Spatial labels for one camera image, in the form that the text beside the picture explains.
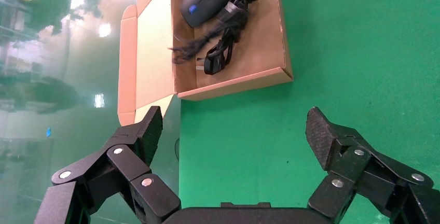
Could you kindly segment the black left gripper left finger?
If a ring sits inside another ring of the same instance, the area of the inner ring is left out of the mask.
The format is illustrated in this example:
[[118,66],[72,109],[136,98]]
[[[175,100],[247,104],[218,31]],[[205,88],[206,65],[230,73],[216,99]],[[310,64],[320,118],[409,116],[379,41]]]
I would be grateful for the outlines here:
[[119,127],[98,151],[58,170],[35,223],[89,223],[115,194],[141,223],[164,223],[181,202],[150,168],[162,129],[161,109],[152,106],[140,122]]

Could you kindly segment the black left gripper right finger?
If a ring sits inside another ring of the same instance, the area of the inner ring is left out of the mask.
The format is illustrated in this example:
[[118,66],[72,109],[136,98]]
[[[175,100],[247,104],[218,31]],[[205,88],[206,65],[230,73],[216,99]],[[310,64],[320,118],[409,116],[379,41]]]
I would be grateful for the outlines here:
[[330,122],[311,108],[306,139],[327,175],[308,208],[327,223],[340,223],[356,195],[368,199],[390,223],[439,223],[433,180],[374,149],[355,129]]

